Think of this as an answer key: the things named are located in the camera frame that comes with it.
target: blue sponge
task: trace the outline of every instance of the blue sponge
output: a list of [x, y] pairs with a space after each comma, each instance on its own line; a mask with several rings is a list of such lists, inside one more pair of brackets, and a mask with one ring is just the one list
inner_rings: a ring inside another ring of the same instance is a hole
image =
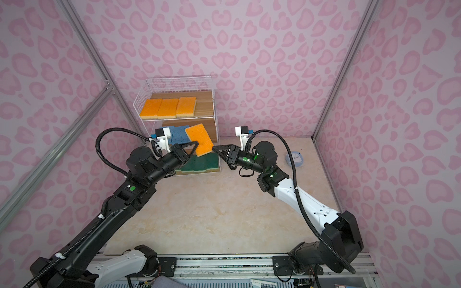
[[190, 142], [189, 137], [187, 137], [186, 134], [186, 128], [188, 128], [189, 125], [185, 126], [166, 126], [162, 128], [170, 128], [171, 132], [171, 139], [168, 140], [168, 143], [171, 145], [174, 145], [176, 143], [182, 144], [182, 143], [187, 143]]

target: beige marble floor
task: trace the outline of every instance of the beige marble floor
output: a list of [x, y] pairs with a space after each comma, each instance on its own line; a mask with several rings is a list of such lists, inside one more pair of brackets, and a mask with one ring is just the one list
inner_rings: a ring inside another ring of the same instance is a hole
[[[275, 146], [278, 166], [291, 177], [286, 151], [278, 138], [256, 137]], [[298, 185], [325, 205], [337, 209], [310, 138], [287, 138], [304, 164]], [[239, 144], [223, 137], [221, 144]], [[284, 253], [299, 242], [316, 241], [301, 215], [263, 193], [253, 177], [240, 177], [221, 161], [221, 172], [161, 180], [144, 208], [109, 240], [105, 254], [121, 254], [145, 244], [159, 254]]]

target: yellow sponge layer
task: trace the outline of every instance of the yellow sponge layer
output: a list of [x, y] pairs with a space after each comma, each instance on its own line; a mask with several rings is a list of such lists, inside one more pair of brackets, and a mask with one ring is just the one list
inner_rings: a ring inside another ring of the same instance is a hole
[[210, 153], [213, 148], [213, 142], [211, 142], [210, 136], [203, 124], [198, 124], [189, 128], [186, 128], [186, 134], [191, 141], [199, 142], [199, 146], [195, 153], [197, 157]]
[[139, 117], [141, 119], [157, 119], [161, 103], [162, 99], [147, 99], [141, 113], [139, 113]]
[[157, 113], [159, 119], [176, 118], [176, 107], [178, 102], [178, 98], [163, 99], [159, 108], [159, 112]]
[[181, 97], [176, 108], [176, 117], [193, 117], [196, 97]]

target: pink wall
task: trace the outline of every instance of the pink wall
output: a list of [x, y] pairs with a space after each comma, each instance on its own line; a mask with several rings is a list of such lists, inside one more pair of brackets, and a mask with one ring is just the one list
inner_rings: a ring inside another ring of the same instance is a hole
[[460, 49], [460, 1], [385, 1], [320, 135], [387, 287], [461, 286]]
[[73, 4], [130, 104], [146, 77], [211, 74], [221, 135], [244, 124], [311, 135], [367, 2]]
[[[96, 155], [97, 135], [110, 127], [131, 129], [116, 101], [109, 99], [70, 147], [29, 202], [0, 235], [0, 286], [22, 287], [37, 257], [50, 257], [99, 212], [103, 200], [123, 182], [121, 173]], [[108, 160], [127, 170], [125, 160], [140, 142], [112, 132], [101, 142]]]
[[0, 207], [101, 91], [52, 0], [0, 4]]

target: sponge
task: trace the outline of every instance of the sponge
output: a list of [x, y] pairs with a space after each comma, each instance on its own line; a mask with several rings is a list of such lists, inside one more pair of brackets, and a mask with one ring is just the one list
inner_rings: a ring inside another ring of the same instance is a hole
[[160, 105], [159, 112], [157, 113], [159, 119], [176, 118], [176, 107], [179, 102], [178, 98], [163, 99]]
[[189, 128], [186, 128], [186, 134], [191, 141], [199, 142], [195, 153], [197, 157], [210, 153], [213, 148], [213, 142], [211, 142], [210, 136], [208, 136], [207, 131], [203, 124], [198, 124]]
[[205, 158], [207, 159], [207, 171], [219, 169], [219, 156], [216, 153], [208, 153]]
[[139, 113], [139, 117], [141, 119], [157, 119], [161, 103], [162, 99], [147, 99], [141, 113]]
[[167, 126], [161, 128], [170, 128], [171, 131], [171, 139], [168, 141], [171, 145], [176, 143], [182, 144], [189, 142], [189, 137], [187, 137], [185, 129], [189, 127], [189, 125], [184, 126]]
[[194, 163], [194, 172], [206, 172], [207, 171], [207, 159], [205, 157], [197, 157]]
[[188, 172], [194, 172], [194, 166], [195, 166], [195, 161], [197, 160], [197, 156], [192, 155], [190, 157], [189, 161], [181, 167], [181, 172], [188, 173]]
[[176, 117], [193, 117], [196, 97], [181, 97], [176, 108]]

